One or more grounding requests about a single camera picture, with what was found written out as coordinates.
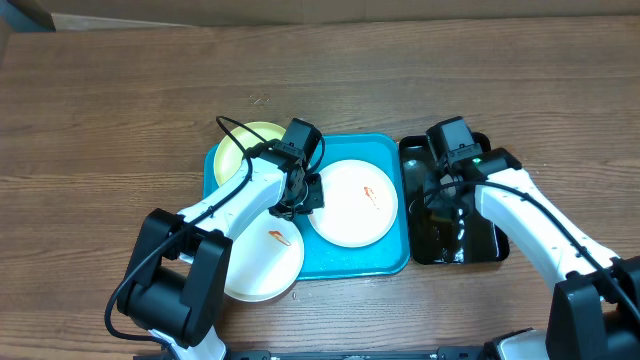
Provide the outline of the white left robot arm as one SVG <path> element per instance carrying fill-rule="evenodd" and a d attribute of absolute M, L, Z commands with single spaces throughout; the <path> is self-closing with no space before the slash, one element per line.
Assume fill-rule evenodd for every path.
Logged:
<path fill-rule="evenodd" d="M 244 150 L 236 173 L 215 192 L 177 214 L 152 211 L 143 221 L 121 283 L 109 298 L 104 322 L 117 338 L 113 311 L 144 329 L 166 359 L 223 359 L 215 322 L 233 243 L 264 212 L 286 220 L 320 207 L 317 164 L 323 138 L 270 140 Z"/>

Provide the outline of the white plate with sauce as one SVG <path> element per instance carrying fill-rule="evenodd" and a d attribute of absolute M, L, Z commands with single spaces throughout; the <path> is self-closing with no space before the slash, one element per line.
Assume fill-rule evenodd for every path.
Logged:
<path fill-rule="evenodd" d="M 324 206 L 309 216 L 328 242 L 360 248 L 381 240 L 399 209 L 396 189 L 380 168 L 362 160 L 341 160 L 320 172 Z"/>

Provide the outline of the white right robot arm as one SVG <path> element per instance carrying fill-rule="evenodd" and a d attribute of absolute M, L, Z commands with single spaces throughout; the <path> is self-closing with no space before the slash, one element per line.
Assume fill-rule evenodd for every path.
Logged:
<path fill-rule="evenodd" d="M 503 335 L 489 359 L 636 359 L 639 260 L 622 259 L 565 216 L 508 151 L 478 145 L 435 150 L 438 184 L 420 200 L 450 194 L 497 226 L 552 293 L 546 330 Z"/>

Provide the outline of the yellow-green plate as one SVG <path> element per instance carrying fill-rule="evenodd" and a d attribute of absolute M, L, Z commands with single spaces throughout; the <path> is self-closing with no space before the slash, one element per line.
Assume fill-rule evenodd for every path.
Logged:
<path fill-rule="evenodd" d="M 280 140 L 285 133 L 283 127 L 269 122 L 250 122 L 246 126 L 262 136 L 265 141 Z M 241 127 L 236 127 L 231 133 L 245 150 L 260 142 L 257 136 Z M 215 180 L 218 185 L 224 184 L 237 172 L 241 166 L 242 159 L 243 155 L 238 146 L 229 136 L 225 136 L 215 152 L 213 161 Z"/>

